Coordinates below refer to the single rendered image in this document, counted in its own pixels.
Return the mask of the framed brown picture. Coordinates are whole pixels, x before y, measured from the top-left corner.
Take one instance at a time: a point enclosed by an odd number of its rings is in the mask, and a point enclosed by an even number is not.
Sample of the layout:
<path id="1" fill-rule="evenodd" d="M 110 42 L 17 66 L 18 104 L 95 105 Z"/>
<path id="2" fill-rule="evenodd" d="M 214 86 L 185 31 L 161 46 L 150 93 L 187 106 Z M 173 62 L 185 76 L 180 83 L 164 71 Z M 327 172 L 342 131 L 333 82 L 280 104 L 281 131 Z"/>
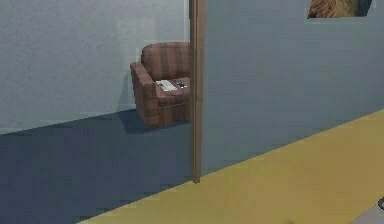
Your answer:
<path id="1" fill-rule="evenodd" d="M 308 19 L 366 17 L 373 0 L 311 0 Z"/>

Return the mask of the grey furniture corner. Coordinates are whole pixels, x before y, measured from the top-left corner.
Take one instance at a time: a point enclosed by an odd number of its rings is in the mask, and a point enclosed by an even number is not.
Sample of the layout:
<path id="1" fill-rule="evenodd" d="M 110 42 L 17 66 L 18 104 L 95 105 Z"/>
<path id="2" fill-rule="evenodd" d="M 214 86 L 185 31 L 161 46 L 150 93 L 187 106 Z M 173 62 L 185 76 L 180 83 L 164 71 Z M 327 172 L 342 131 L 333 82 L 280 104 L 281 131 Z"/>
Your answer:
<path id="1" fill-rule="evenodd" d="M 384 197 L 354 218 L 349 224 L 384 224 Z"/>

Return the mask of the brown wooden door frame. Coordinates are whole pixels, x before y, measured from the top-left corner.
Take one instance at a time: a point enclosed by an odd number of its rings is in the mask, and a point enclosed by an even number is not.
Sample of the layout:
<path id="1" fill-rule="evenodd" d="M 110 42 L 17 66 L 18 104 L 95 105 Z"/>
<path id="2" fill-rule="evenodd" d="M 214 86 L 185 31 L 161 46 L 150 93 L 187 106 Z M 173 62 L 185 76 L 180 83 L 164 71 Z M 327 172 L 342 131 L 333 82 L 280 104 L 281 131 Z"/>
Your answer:
<path id="1" fill-rule="evenodd" d="M 189 0 L 189 19 L 191 177 L 192 181 L 197 184 L 201 178 L 205 0 Z"/>

